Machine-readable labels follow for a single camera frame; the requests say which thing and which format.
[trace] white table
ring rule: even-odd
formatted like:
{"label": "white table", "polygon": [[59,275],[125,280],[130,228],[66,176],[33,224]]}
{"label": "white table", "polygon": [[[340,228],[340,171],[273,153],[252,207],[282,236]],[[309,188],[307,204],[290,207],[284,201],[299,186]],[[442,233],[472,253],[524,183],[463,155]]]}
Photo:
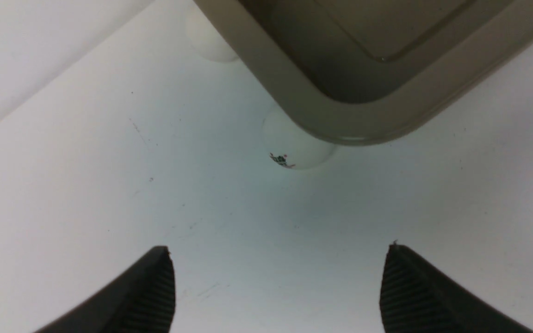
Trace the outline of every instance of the white table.
{"label": "white table", "polygon": [[0,0],[0,120],[153,0]]}
{"label": "white table", "polygon": [[0,333],[168,245],[172,331],[382,332],[398,239],[533,328],[533,46],[411,135],[306,172],[262,151],[273,100],[159,0],[0,122]]}

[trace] white ball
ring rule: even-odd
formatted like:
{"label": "white ball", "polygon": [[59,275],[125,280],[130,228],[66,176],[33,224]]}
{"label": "white ball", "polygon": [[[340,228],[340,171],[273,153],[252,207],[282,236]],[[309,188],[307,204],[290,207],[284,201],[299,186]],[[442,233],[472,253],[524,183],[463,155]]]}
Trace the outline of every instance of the white ball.
{"label": "white ball", "polygon": [[284,168],[313,168],[331,156],[335,145],[309,135],[279,107],[265,118],[262,135],[269,157]]}
{"label": "white ball", "polygon": [[205,59],[217,62],[230,62],[237,59],[235,51],[198,6],[193,6],[188,12],[186,36],[198,54]]}

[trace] gray plastic container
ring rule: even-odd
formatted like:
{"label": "gray plastic container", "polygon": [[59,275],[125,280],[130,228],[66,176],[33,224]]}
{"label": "gray plastic container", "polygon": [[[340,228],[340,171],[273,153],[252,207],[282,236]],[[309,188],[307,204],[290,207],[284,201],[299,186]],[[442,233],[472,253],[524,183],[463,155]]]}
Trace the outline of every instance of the gray plastic container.
{"label": "gray plastic container", "polygon": [[195,0],[311,134],[417,129],[533,40],[533,0]]}

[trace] white surface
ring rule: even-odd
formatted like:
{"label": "white surface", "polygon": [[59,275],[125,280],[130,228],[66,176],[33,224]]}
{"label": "white surface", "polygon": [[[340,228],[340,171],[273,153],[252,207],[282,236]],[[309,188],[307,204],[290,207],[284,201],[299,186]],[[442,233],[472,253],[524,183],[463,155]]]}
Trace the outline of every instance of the white surface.
{"label": "white surface", "polygon": [[290,173],[272,99],[193,56],[158,1],[0,122],[0,333],[61,315],[152,245],[173,331],[372,332],[387,245],[533,328],[533,46],[423,128]]}
{"label": "white surface", "polygon": [[309,135],[275,105],[262,122],[262,139],[267,154],[287,169],[310,169],[328,160],[332,143]]}
{"label": "white surface", "polygon": [[152,0],[0,0],[0,119]]}
{"label": "white surface", "polygon": [[191,6],[186,15],[186,36],[205,59],[217,62],[237,59],[235,51],[196,5]]}

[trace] printed logo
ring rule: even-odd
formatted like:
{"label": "printed logo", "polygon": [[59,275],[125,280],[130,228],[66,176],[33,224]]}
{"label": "printed logo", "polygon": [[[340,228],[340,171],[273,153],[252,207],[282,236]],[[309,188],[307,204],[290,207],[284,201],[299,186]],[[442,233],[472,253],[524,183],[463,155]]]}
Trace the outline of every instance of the printed logo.
{"label": "printed logo", "polygon": [[296,166],[295,164],[287,165],[287,155],[285,154],[283,156],[275,156],[271,153],[271,159],[277,164],[281,165],[283,168],[293,169],[293,167]]}

